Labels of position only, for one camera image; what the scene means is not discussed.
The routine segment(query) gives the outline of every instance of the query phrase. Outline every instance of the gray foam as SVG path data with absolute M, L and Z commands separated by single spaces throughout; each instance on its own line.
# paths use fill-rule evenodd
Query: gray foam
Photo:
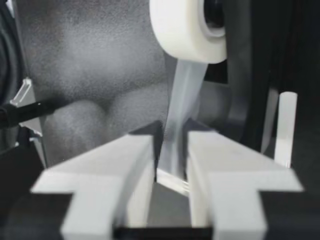
M 16 0 L 15 10 L 37 100 L 99 104 L 108 141 L 166 121 L 166 61 L 149 0 Z
M 87 100 L 74 102 L 49 115 L 43 125 L 48 166 L 105 144 L 106 118 L 100 106 Z

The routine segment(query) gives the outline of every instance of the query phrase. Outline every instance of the tape roll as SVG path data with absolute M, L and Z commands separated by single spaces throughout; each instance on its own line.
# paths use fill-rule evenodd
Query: tape roll
M 150 0 L 154 34 L 177 59 L 216 64 L 227 58 L 224 28 L 208 26 L 205 0 Z

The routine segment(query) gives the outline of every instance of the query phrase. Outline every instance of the black cable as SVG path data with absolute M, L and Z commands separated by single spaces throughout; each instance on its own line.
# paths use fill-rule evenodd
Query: black cable
M 24 76 L 17 28 L 6 2 L 0 0 L 0 106 L 15 97 Z M 0 152 L 13 147 L 17 131 L 0 130 Z
M 54 112 L 55 104 L 50 101 L 35 102 L 29 105 L 15 107 L 11 104 L 0 106 L 0 129 L 17 126 L 19 123 L 29 121 Z

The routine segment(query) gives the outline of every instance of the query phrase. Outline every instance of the metal bracket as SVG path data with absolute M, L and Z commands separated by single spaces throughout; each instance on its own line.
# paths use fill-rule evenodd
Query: metal bracket
M 10 101 L 15 107 L 23 107 L 36 102 L 35 92 L 32 85 L 32 80 L 30 78 L 25 78 L 23 80 L 22 86 L 14 99 Z M 25 122 L 20 123 L 21 127 L 26 127 L 32 130 L 36 135 L 42 137 L 42 128 L 40 124 L 40 119 L 34 118 Z

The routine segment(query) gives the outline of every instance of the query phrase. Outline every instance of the white plastic guide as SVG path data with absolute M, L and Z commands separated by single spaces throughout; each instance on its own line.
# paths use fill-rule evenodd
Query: white plastic guide
M 291 167 L 297 100 L 298 95 L 295 92 L 283 92 L 279 97 L 274 161 L 287 168 Z

